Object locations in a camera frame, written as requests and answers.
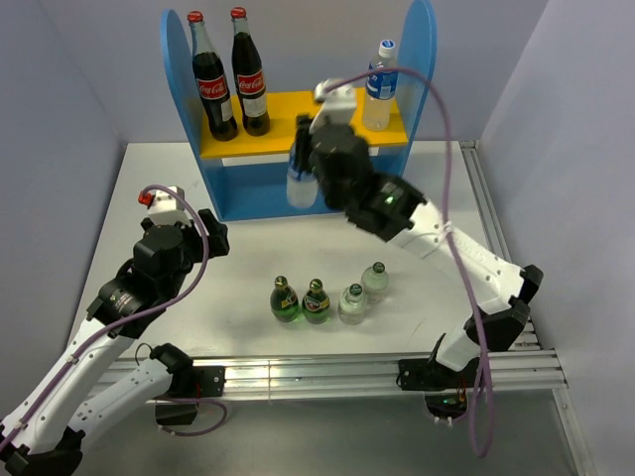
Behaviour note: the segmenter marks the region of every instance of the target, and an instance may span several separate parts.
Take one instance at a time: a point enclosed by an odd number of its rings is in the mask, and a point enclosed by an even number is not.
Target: yellow shelf board
[[[351,125],[355,133],[363,136],[368,144],[378,146],[403,146],[408,137],[401,120],[397,101],[393,101],[388,127],[381,132],[366,130],[361,124],[361,111],[364,104],[364,88],[357,89],[357,111]],[[271,92],[267,94],[267,108],[271,119],[271,129],[261,137],[253,137],[242,127],[242,112],[237,96],[231,97],[231,105],[238,123],[238,135],[227,142],[216,141],[211,137],[207,115],[202,112],[202,131],[200,157],[202,159],[222,159],[225,157],[260,156],[285,154],[289,152],[296,137],[296,116],[298,114],[315,115],[319,105],[314,104],[311,91]]]

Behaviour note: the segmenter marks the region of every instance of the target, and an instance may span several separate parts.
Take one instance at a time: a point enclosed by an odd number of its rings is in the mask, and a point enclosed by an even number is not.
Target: red label
[[[220,99],[227,94],[227,82],[224,76],[217,79],[196,79],[198,83],[198,91],[203,99]]]
[[[265,76],[262,73],[262,69],[256,74],[249,76],[236,75],[238,76],[238,89],[241,94],[256,94],[265,88]]]

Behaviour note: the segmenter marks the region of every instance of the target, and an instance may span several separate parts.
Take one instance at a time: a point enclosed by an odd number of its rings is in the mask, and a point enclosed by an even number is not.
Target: coca-cola bottle
[[[249,34],[245,9],[232,8],[231,19],[234,23],[231,66],[234,70],[236,94],[242,108],[242,125],[252,136],[262,136],[269,132],[267,88],[262,72],[262,62]]]
[[[188,13],[191,28],[191,65],[198,85],[200,100],[209,119],[209,131],[218,141],[230,141],[238,134],[238,126],[231,110],[227,77],[222,61],[209,40],[202,13]]]

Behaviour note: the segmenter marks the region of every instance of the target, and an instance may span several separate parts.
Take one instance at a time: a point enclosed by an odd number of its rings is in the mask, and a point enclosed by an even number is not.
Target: gray floor
[[[573,475],[551,392],[496,395],[496,433],[484,460],[466,427],[434,426],[420,395],[230,404],[215,433],[158,433],[150,406],[106,433],[79,475]],[[219,411],[194,424],[213,422]]]

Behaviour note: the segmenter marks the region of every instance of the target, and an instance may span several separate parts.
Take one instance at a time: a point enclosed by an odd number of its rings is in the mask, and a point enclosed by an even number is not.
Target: green bottle
[[[330,311],[330,300],[320,280],[311,280],[309,290],[302,300],[302,313],[311,324],[326,322]]]
[[[300,303],[298,295],[287,283],[287,278],[279,276],[274,282],[275,288],[271,293],[271,311],[281,322],[291,322],[298,315]]]

